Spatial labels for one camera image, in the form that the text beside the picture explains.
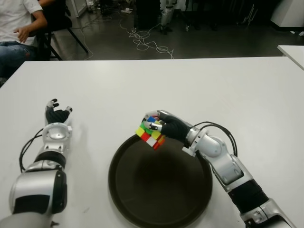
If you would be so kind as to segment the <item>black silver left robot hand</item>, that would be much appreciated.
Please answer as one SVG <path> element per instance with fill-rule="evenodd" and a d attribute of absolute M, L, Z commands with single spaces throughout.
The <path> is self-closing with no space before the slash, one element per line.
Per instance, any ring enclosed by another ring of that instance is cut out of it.
<path fill-rule="evenodd" d="M 72 107 L 68 106 L 66 109 L 58 109 L 55 110 L 56 107 L 59 106 L 57 99 L 50 100 L 45 108 L 45 122 L 46 125 L 52 123 L 64 123 L 69 115 L 72 113 Z"/>

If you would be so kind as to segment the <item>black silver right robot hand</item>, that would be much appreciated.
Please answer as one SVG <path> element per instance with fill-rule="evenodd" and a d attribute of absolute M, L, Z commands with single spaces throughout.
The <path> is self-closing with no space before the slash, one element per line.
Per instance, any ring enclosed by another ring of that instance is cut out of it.
<path fill-rule="evenodd" d="M 146 113 L 142 121 L 149 130 L 157 131 L 181 143 L 187 143 L 186 136 L 192 128 L 182 119 L 164 110 Z"/>

